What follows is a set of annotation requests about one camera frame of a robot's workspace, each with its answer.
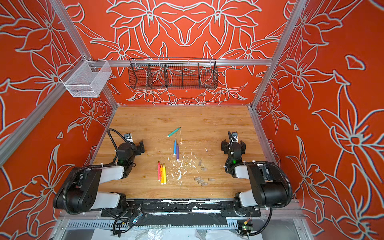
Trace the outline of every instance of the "green marker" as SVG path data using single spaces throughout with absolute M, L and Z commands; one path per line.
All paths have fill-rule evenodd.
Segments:
M 170 137 L 170 136 L 172 136 L 173 134 L 175 134 L 175 132 L 177 132 L 180 128 L 181 128 L 181 127 L 176 128 L 175 131 L 173 131 L 173 132 L 171 132 L 170 134 L 168 134 L 167 137 Z

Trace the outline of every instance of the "white mesh basket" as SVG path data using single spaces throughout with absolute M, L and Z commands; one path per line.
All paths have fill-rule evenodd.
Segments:
M 65 88 L 73 97 L 97 98 L 112 74 L 108 61 L 104 63 L 99 72 L 92 72 L 86 61 L 78 64 L 80 66 L 63 82 Z

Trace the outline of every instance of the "red floral wallpaper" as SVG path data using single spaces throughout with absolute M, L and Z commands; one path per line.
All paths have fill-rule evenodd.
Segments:
M 96 60 L 271 58 L 294 0 L 63 0 Z M 218 69 L 216 90 L 133 90 L 125 67 L 108 86 L 121 105 L 248 104 L 266 66 Z
M 0 145 L 80 56 L 47 0 L 0 2 Z
M 73 166 L 90 164 L 112 113 L 103 93 L 64 93 L 0 168 L 0 239 L 48 239 L 56 191 Z
M 310 0 L 257 106 L 316 239 L 384 236 L 384 4 Z

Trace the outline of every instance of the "marker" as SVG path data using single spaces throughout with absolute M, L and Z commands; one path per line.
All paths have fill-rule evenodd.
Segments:
M 176 145 L 176 160 L 179 160 L 179 144 Z
M 163 165 L 160 165 L 160 178 L 161 178 L 161 185 L 163 185 L 164 184 Z
M 159 182 L 161 181 L 161 173 L 160 173 L 160 171 L 161 171 L 161 166 L 160 166 L 160 161 L 159 161 L 159 163 L 157 164 L 157 175 L 159 177 Z
M 175 132 L 177 132 L 181 127 L 178 127 L 175 129 L 175 131 L 171 132 L 169 135 L 167 135 L 167 137 L 170 137 L 172 136 L 173 134 L 175 134 Z
M 176 139 L 175 139 L 175 145 L 173 147 L 173 155 L 176 155 L 176 144 L 177 144 L 177 142 L 176 142 Z
M 167 184 L 167 172 L 166 172 L 165 164 L 163 164 L 163 178 L 164 178 L 164 184 Z

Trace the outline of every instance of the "wood grain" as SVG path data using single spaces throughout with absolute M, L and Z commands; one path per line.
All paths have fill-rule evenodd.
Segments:
M 168 138 L 167 135 L 179 126 L 181 131 Z M 265 160 L 246 106 L 125 106 L 117 109 L 110 128 L 121 134 L 132 133 L 135 144 L 144 142 L 146 152 L 136 156 L 136 167 L 127 178 L 99 186 L 99 191 L 122 192 L 128 199 L 221 199 L 233 198 L 235 193 L 249 190 L 249 180 L 232 178 L 224 171 L 227 156 L 221 151 L 221 141 L 228 141 L 228 131 L 237 132 L 239 139 L 247 144 L 243 160 Z M 112 134 L 117 145 L 123 142 Z M 180 146 L 182 163 L 173 155 L 175 138 Z M 113 145 L 106 135 L 94 163 L 109 163 L 114 155 Z M 166 165 L 166 185 L 157 180 L 158 161 Z M 205 181 L 214 177 L 215 181 L 202 187 L 194 181 L 197 176 Z

